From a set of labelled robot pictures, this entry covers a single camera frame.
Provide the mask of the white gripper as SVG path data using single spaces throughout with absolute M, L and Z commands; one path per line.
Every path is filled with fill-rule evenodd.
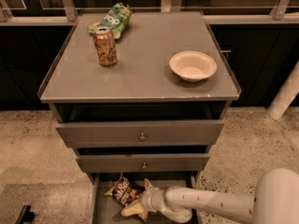
M 139 200 L 133 201 L 121 210 L 121 214 L 124 217 L 133 215 L 143 217 L 146 215 L 146 210 L 150 212 L 158 212 L 164 208 L 164 191 L 153 187 L 147 178 L 144 178 L 144 187 L 145 191 L 141 196 L 141 202 Z

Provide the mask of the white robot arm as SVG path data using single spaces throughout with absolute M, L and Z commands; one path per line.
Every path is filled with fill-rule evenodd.
M 186 223 L 193 210 L 240 224 L 299 224 L 299 154 L 291 140 L 298 113 L 290 104 L 298 95 L 296 65 L 267 108 L 233 108 L 229 125 L 211 149 L 200 176 L 231 184 L 227 192 L 171 186 L 160 189 L 146 180 L 139 198 L 121 210 L 125 217 L 161 213 Z

